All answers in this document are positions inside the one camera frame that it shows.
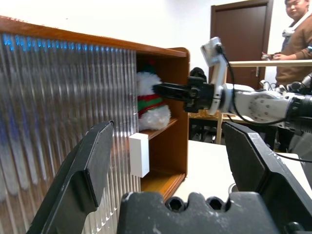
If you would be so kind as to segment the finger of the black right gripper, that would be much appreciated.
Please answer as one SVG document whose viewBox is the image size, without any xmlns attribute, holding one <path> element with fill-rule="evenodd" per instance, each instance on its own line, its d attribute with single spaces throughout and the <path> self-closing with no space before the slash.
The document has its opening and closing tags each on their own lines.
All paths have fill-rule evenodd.
<svg viewBox="0 0 312 234">
<path fill-rule="evenodd" d="M 165 92 L 159 93 L 159 96 L 163 98 L 173 99 L 181 102 L 190 102 L 191 98 L 188 92 Z"/>
<path fill-rule="evenodd" d="M 184 94 L 189 93 L 190 88 L 186 85 L 174 83 L 160 83 L 153 86 L 156 94 Z"/>
</svg>

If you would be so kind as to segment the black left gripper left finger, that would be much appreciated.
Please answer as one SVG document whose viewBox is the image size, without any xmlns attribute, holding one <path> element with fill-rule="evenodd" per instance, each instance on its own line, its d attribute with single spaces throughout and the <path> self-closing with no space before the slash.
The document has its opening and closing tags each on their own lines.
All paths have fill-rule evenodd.
<svg viewBox="0 0 312 234">
<path fill-rule="evenodd" d="M 109 171 L 113 122 L 94 125 L 66 156 L 29 234 L 80 234 L 101 203 Z"/>
</svg>

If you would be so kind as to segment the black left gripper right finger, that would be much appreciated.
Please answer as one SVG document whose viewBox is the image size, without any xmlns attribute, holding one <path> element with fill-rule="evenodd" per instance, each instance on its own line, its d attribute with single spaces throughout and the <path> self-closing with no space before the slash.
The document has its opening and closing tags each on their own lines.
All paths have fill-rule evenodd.
<svg viewBox="0 0 312 234">
<path fill-rule="evenodd" d="M 312 200 L 281 157 L 250 128 L 224 122 L 230 169 L 240 192 L 258 193 L 281 233 L 312 232 Z"/>
</svg>

